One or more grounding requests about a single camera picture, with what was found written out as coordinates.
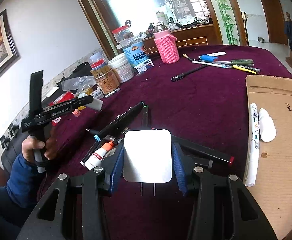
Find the blue left sleeve forearm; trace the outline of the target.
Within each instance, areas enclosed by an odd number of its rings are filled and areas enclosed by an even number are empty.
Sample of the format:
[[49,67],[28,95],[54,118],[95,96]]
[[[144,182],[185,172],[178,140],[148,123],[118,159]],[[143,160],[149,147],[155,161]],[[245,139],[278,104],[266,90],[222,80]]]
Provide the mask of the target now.
[[0,186],[0,207],[14,205],[26,209],[36,202],[39,173],[35,164],[22,154],[15,159],[6,186]]

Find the left hand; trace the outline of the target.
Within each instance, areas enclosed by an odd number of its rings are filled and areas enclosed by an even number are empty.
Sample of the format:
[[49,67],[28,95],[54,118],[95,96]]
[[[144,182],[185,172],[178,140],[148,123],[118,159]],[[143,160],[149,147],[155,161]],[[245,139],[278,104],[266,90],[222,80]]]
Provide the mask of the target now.
[[39,141],[36,137],[29,135],[27,139],[22,142],[22,155],[26,161],[29,163],[35,163],[35,150],[46,149],[44,156],[48,160],[52,160],[57,155],[57,145],[56,139],[54,137],[49,137],[46,142]]

